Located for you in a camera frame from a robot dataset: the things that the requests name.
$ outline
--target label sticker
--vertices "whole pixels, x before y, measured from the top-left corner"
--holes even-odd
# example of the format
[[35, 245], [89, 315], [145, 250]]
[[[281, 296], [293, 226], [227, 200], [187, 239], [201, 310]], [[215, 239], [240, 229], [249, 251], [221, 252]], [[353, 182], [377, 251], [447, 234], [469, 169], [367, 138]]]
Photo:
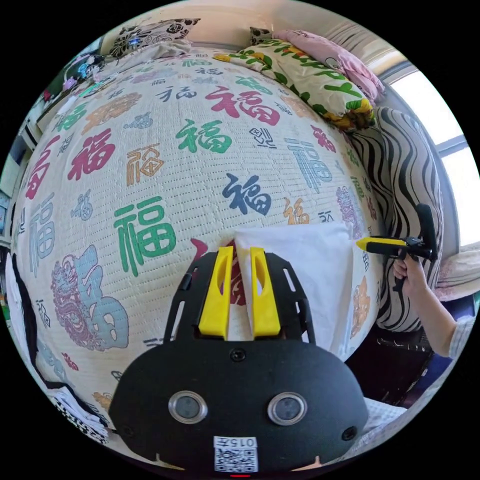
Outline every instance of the label sticker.
[[254, 436], [214, 436], [215, 471], [252, 473], [259, 471], [257, 439]]

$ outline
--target human hand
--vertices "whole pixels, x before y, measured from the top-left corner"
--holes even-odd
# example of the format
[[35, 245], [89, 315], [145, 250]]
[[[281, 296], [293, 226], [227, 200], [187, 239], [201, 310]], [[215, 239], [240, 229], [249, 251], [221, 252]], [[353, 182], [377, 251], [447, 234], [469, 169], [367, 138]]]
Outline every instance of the human hand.
[[409, 298], [416, 298], [429, 289], [421, 262], [408, 254], [405, 260], [398, 258], [393, 262], [393, 275], [398, 279], [405, 278], [403, 291]]

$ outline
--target curtain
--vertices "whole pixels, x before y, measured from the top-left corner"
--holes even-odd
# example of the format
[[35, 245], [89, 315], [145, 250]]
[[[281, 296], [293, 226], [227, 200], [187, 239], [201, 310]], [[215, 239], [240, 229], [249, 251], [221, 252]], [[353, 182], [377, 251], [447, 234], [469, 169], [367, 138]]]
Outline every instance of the curtain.
[[325, 33], [323, 37], [354, 54], [376, 75], [380, 75], [406, 60], [396, 48], [385, 40], [350, 21], [343, 21]]
[[480, 241], [460, 248], [440, 264], [434, 293], [441, 302], [480, 292]]

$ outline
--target pink pillow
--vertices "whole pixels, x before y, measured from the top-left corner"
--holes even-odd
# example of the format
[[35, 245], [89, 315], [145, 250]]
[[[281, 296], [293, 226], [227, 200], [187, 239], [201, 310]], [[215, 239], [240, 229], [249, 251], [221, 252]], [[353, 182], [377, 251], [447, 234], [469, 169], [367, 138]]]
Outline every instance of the pink pillow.
[[272, 38], [294, 45], [318, 62], [345, 75], [371, 103], [385, 90], [378, 77], [359, 58], [322, 36], [304, 30], [281, 30]]

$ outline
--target floral pillow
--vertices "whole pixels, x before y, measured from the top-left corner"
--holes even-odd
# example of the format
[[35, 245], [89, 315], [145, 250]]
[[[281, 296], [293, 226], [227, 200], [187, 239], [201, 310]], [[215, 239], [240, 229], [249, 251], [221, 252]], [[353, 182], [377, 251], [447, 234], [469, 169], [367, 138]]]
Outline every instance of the floral pillow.
[[375, 124], [371, 103], [359, 88], [336, 70], [282, 40], [264, 40], [237, 53], [213, 57], [242, 65], [276, 80], [312, 110], [344, 132]]
[[272, 39], [272, 32], [266, 28], [250, 27], [250, 45], [258, 45]]
[[148, 25], [133, 25], [120, 30], [109, 54], [119, 59], [139, 47], [185, 38], [200, 18], [174, 18]]

